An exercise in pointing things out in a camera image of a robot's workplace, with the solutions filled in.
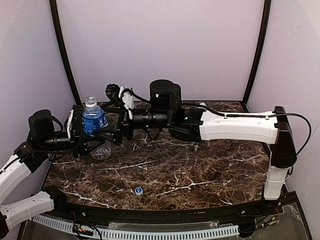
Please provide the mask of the Pocari Sweat bottle blue label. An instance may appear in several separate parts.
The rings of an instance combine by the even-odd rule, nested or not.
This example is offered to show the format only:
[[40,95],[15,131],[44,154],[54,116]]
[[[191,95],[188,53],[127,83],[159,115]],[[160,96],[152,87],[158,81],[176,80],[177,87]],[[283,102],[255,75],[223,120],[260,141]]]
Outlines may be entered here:
[[[95,130],[108,126],[107,116],[94,96],[88,96],[85,100],[85,107],[82,111],[82,125],[87,136],[93,136]],[[90,154],[95,160],[105,160],[111,155],[111,147],[108,143],[103,143],[92,150]]]

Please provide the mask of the blue white Pocari cap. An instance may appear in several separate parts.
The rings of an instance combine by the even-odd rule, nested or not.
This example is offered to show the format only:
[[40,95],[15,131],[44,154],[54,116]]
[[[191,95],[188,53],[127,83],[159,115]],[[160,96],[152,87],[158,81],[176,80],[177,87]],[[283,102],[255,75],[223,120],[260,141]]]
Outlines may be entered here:
[[134,193],[135,193],[137,196],[141,196],[141,195],[144,193],[143,188],[142,188],[142,187],[136,187],[136,188],[134,189]]

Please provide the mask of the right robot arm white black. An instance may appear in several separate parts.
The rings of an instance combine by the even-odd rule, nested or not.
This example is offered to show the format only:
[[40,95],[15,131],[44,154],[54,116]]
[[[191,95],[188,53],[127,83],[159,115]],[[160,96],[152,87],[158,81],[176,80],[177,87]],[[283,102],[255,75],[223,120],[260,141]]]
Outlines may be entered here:
[[289,169],[297,161],[297,152],[288,114],[281,106],[259,113],[228,113],[206,105],[183,103],[181,87],[170,80],[158,79],[149,85],[149,108],[135,108],[135,93],[109,84],[105,93],[115,105],[118,122],[94,131],[96,136],[120,145],[131,140],[134,130],[168,129],[180,141],[211,140],[255,141],[270,145],[270,159],[263,197],[275,201],[281,195]]

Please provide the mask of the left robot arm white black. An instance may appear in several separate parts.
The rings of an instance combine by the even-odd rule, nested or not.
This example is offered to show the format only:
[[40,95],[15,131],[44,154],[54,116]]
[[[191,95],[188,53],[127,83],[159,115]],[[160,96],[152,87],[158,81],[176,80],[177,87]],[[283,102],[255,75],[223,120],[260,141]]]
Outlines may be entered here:
[[[55,130],[54,123],[62,123],[43,109],[28,119],[29,133],[25,142],[17,147],[7,163],[0,170],[0,200],[4,201],[12,190],[25,178],[34,173],[50,157],[73,153],[84,155],[93,149],[85,148],[88,141],[105,140],[96,136],[85,136],[79,108],[73,107],[69,116],[67,131]],[[15,203],[0,206],[0,237],[20,223],[45,212],[62,209],[66,195],[55,186]]]

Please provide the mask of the left black frame post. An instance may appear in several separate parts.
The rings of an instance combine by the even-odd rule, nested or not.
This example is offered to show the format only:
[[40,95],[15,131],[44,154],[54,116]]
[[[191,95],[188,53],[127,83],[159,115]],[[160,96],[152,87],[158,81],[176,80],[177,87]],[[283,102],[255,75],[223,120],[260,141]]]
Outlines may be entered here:
[[71,64],[69,61],[66,44],[63,37],[62,26],[60,22],[59,10],[58,10],[58,2],[56,0],[49,0],[50,12],[53,22],[53,27],[55,31],[56,41],[58,44],[58,49],[60,52],[60,57],[62,60],[62,64],[64,67],[64,71],[67,77],[67,81],[74,99],[74,102],[77,105],[81,105],[81,98],[78,92],[78,88],[76,86],[76,82],[73,76]]

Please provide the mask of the black frame post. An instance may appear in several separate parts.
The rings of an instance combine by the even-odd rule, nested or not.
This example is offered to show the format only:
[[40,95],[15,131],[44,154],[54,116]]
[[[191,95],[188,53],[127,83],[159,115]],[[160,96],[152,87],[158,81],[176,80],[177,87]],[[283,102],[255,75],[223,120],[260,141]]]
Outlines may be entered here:
[[261,23],[260,23],[260,29],[259,29],[256,49],[255,49],[255,53],[254,53],[254,57],[253,57],[253,61],[252,61],[250,74],[249,74],[246,88],[244,91],[244,95],[243,95],[243,98],[241,101],[245,107],[248,105],[250,95],[251,95],[251,92],[252,92],[252,89],[254,86],[254,82],[256,79],[256,75],[258,72],[258,67],[260,64],[260,59],[261,59],[261,55],[263,52],[263,47],[264,47],[265,38],[266,38],[266,34],[267,34],[267,29],[268,29],[271,4],[272,4],[271,0],[265,0],[263,3],[263,11],[262,11],[262,17],[261,17]]
[[63,37],[62,26],[60,22],[59,10],[58,10],[58,2],[56,0],[49,0],[50,12],[53,22],[53,27],[55,31],[56,41],[58,44],[58,49],[60,52],[60,57],[62,60],[62,64],[64,67],[64,71],[67,77],[67,81],[74,99],[74,102],[77,105],[81,105],[81,98],[78,92],[78,88],[76,86],[76,82],[73,76],[71,64],[69,61],[66,44]]

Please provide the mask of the black front table rail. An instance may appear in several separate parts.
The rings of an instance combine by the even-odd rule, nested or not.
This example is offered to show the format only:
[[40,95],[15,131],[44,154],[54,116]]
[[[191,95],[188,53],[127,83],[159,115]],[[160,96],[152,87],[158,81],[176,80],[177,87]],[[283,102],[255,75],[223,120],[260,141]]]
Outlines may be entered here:
[[218,221],[221,224],[248,224],[256,218],[280,213],[285,205],[300,201],[296,192],[288,192],[278,200],[257,200],[236,205],[189,210],[124,210],[105,207],[94,207],[67,202],[64,209],[45,212],[42,215],[50,218],[81,220],[91,224],[108,226],[109,223],[129,224],[186,224]]

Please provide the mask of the right black frame post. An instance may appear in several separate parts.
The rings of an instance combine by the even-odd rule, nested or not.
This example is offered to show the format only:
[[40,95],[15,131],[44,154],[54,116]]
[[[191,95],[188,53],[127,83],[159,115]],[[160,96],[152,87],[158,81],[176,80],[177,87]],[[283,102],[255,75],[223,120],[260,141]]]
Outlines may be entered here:
[[256,49],[255,49],[255,53],[254,53],[254,57],[253,57],[253,61],[252,61],[250,74],[249,74],[246,88],[244,91],[244,95],[243,95],[243,98],[241,101],[245,107],[248,105],[250,95],[251,95],[251,92],[252,92],[252,89],[254,86],[254,82],[256,79],[256,75],[258,72],[258,67],[260,64],[260,59],[261,59],[261,55],[263,52],[263,47],[264,47],[265,38],[266,38],[266,34],[267,34],[267,29],[268,29],[271,4],[272,4],[271,0],[265,0],[263,3],[263,11],[262,11],[262,17],[261,17],[261,23],[260,23],[260,29],[259,29]]

